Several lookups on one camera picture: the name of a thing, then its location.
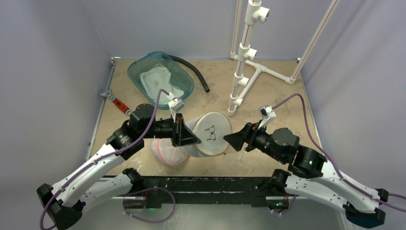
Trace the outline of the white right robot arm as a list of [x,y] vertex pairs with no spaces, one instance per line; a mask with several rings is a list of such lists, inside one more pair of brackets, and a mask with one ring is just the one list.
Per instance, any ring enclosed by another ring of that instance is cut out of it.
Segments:
[[257,123],[247,123],[240,131],[224,136],[235,150],[247,144],[246,151],[260,150],[287,170],[274,170],[264,188],[275,195],[296,195],[312,199],[345,214],[346,219],[366,229],[381,226],[386,213],[379,208],[389,193],[361,185],[341,171],[316,150],[299,143],[300,138],[288,128],[268,134]]

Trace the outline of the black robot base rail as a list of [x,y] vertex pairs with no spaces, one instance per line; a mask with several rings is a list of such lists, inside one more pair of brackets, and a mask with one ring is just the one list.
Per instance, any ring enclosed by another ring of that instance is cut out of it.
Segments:
[[121,197],[135,197],[147,208],[163,204],[250,205],[284,210],[289,201],[271,188],[269,177],[165,177],[144,176]]

